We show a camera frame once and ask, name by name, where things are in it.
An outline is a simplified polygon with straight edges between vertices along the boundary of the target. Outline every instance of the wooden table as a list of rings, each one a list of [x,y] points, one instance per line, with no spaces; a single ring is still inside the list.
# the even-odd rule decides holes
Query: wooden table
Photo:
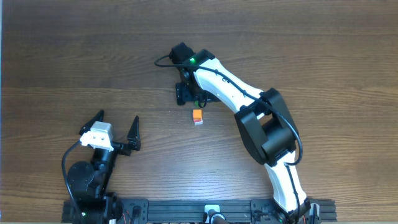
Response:
[[[184,41],[232,73],[278,89],[299,128],[297,167],[339,221],[398,220],[398,2],[4,0],[2,221],[59,222],[61,157],[100,109],[142,149],[120,157],[110,190],[151,200],[272,197],[232,112],[210,103],[194,126],[173,68],[153,62]],[[88,160],[79,147],[67,165]]]

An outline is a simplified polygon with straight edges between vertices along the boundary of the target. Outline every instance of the wood grain surface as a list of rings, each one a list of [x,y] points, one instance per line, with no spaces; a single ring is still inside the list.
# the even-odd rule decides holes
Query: wood grain surface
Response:
[[[176,69],[153,61],[184,41],[244,82],[278,89],[304,145],[298,174],[339,221],[398,221],[398,2],[4,0],[0,211],[59,222],[63,153],[100,109],[142,149],[109,189],[150,200],[271,198],[232,112],[177,106]],[[88,160],[79,147],[67,165]]]

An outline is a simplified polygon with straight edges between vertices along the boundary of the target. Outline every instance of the white arm segment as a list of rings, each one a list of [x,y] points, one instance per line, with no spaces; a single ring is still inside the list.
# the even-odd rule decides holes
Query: white arm segment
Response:
[[[200,66],[217,69],[219,72],[228,76],[232,81],[239,85],[243,90],[246,90],[246,92],[252,96],[260,98],[260,93],[263,92],[260,89],[253,88],[242,82],[242,80],[227,71],[227,69],[223,67],[217,58],[207,60]],[[221,75],[216,75],[214,72],[209,72],[203,69],[198,69],[194,75],[200,88],[217,96],[217,98],[226,104],[234,113],[237,113],[241,106],[249,106],[254,102],[254,100],[244,96],[232,84],[223,81],[223,77],[221,77]],[[277,165],[274,167],[270,167],[269,165],[265,164],[269,178],[271,179],[271,183],[274,188],[274,199],[286,212],[295,210],[297,208],[297,201],[293,193],[292,183],[290,182],[289,174],[284,165],[284,162],[294,162],[294,159],[295,153],[293,152],[288,153],[284,157],[280,158],[277,162]],[[296,191],[298,192],[300,204],[302,204],[307,196],[300,186],[296,168],[294,166],[290,166],[290,171],[292,173]]]
[[[272,187],[274,188],[274,199],[286,212],[295,210],[297,208],[297,200],[293,193],[293,186],[290,181],[289,173],[287,172],[284,164],[285,162],[294,162],[294,160],[295,152],[292,152],[280,158],[277,162],[277,165],[274,167],[264,164],[268,171]],[[294,186],[298,193],[298,200],[300,204],[303,204],[305,198],[307,198],[307,195],[301,188],[296,167],[290,166],[290,172],[292,173]]]

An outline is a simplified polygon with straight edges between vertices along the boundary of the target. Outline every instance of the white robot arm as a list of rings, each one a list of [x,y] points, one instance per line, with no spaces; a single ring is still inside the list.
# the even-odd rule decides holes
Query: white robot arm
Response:
[[[155,64],[180,70],[182,82],[176,85],[177,103],[199,101],[201,105],[201,101],[205,104],[222,101],[227,105],[234,113],[245,148],[268,171],[274,200],[289,223],[292,217],[297,221],[310,209],[310,202],[300,186],[295,167],[287,165],[295,162],[296,139],[291,129],[297,136],[298,131],[279,92],[273,88],[262,91],[244,83],[207,50],[194,53],[181,43],[172,49],[169,58],[174,65],[159,65],[158,61]],[[268,110],[269,107],[279,115]],[[261,125],[259,119],[270,114],[272,118]]]

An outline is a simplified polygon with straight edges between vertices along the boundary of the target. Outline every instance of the small orange object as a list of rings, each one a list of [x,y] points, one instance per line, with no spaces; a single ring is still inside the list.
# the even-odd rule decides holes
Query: small orange object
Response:
[[[195,124],[203,124],[203,119],[201,116],[201,110],[194,109],[193,110],[193,122]]]

